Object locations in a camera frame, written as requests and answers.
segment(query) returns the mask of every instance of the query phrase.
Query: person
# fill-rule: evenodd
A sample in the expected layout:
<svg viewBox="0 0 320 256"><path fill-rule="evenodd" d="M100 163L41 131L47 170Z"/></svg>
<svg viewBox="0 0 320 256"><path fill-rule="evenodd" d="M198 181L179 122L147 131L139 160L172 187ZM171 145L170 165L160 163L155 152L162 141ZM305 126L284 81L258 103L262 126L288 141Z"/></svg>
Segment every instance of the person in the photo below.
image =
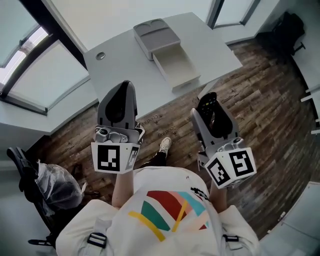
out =
<svg viewBox="0 0 320 256"><path fill-rule="evenodd" d="M194 172L167 166L171 144L164 138L149 162L117 175L112 206L91 200L58 236L57 254L259 255L255 232L234 205L227 207L226 189L212 182L209 193Z"/></svg>

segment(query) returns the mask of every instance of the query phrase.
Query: white t-shirt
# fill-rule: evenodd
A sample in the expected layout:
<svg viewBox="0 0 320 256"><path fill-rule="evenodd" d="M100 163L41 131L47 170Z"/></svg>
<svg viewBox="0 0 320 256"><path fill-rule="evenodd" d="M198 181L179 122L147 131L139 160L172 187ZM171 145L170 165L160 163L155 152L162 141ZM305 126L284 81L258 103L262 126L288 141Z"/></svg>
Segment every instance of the white t-shirt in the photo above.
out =
<svg viewBox="0 0 320 256"><path fill-rule="evenodd" d="M218 214L208 196L206 184L192 171L153 166L135 170L134 194L122 208L90 201L60 233L57 254L83 255L99 218L112 220L100 255L258 255L257 236L236 207ZM239 241L226 242L226 234Z"/></svg>

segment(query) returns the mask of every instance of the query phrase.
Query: strap buckle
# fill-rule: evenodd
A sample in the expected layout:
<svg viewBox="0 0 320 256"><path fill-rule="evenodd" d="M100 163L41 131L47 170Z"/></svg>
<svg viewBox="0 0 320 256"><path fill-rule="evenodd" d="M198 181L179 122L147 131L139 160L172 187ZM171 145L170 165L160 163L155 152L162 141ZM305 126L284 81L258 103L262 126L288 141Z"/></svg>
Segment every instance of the strap buckle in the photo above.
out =
<svg viewBox="0 0 320 256"><path fill-rule="evenodd" d="M237 235L224 234L223 237L225 238L226 242L239 242L239 237Z"/></svg>
<svg viewBox="0 0 320 256"><path fill-rule="evenodd" d="M107 245L107 237L99 232L93 232L89 235L87 241L88 244L98 246L101 248L106 248Z"/></svg>

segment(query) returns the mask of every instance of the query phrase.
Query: white sneaker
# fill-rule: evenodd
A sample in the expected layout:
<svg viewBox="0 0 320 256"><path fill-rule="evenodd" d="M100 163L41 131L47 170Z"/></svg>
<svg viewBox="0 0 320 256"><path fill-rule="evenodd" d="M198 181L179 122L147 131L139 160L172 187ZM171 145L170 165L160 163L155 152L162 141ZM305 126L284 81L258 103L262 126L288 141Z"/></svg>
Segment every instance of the white sneaker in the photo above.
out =
<svg viewBox="0 0 320 256"><path fill-rule="evenodd" d="M159 152L164 152L165 156L167 156L168 155L168 151L169 151L169 149L171 147L171 144L172 144L171 138L170 137L165 137L161 141Z"/></svg>

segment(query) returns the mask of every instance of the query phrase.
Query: gray lid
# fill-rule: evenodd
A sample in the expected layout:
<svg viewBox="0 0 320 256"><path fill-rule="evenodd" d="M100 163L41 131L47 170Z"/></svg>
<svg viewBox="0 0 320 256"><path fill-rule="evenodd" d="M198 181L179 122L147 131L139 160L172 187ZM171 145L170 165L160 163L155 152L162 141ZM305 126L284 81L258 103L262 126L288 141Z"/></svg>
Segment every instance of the gray lid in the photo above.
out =
<svg viewBox="0 0 320 256"><path fill-rule="evenodd" d="M133 27L148 52L179 44L176 33L161 18L149 20Z"/></svg>

